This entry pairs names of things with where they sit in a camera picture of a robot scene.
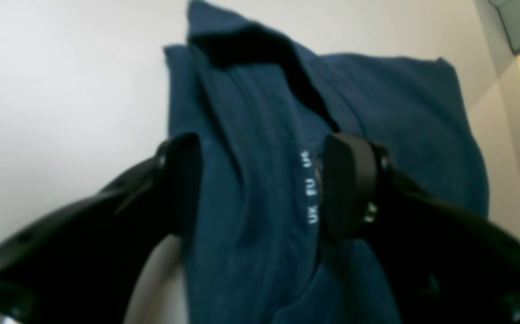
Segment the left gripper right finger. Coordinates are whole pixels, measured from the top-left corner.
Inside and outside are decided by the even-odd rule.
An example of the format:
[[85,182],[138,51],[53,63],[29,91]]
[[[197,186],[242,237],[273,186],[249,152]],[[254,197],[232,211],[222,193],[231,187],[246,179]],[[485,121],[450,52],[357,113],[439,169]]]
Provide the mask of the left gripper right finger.
[[387,150],[333,133],[322,156],[324,236],[363,239],[406,324],[520,324],[520,241],[441,201]]

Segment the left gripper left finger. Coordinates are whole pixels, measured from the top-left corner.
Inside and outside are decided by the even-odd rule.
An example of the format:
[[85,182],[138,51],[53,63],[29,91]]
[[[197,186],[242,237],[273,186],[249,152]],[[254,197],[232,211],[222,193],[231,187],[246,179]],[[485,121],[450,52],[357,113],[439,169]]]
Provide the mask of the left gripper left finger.
[[151,252],[194,225],[203,170],[195,134],[93,196],[0,243],[0,315],[22,324],[122,324]]

